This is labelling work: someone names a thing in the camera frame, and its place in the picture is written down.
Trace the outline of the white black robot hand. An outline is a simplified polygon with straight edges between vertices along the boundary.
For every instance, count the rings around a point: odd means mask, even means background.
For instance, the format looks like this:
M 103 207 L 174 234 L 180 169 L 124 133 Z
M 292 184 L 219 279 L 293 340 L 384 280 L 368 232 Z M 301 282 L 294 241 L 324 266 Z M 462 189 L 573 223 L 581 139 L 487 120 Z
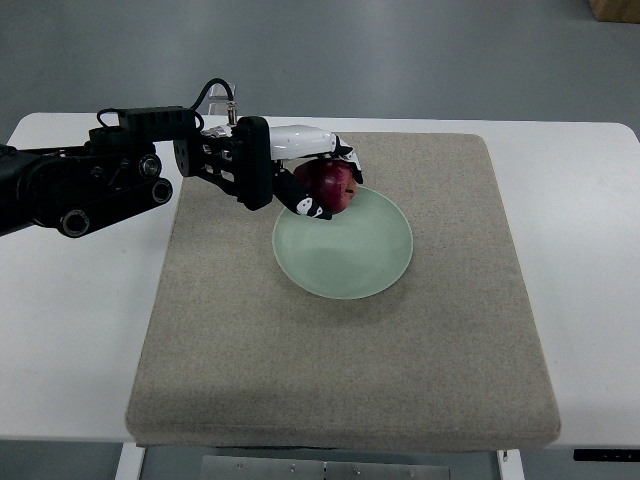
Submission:
M 273 199 L 300 216 L 330 220 L 339 212 L 283 163 L 309 159 L 323 164 L 342 162 L 347 180 L 363 183 L 362 168 L 353 147 L 328 130 L 307 125 L 272 127 L 258 116 L 245 116 L 234 125 L 201 133 L 197 176 L 256 211 Z

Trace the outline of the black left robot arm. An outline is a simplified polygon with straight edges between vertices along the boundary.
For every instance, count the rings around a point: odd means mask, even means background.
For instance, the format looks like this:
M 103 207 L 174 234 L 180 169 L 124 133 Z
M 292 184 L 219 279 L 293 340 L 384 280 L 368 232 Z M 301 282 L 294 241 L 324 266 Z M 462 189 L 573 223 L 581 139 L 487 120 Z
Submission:
M 116 110 L 80 146 L 1 148 L 1 232 L 39 226 L 80 238 L 169 202 L 155 145 L 187 140 L 204 122 L 180 106 Z

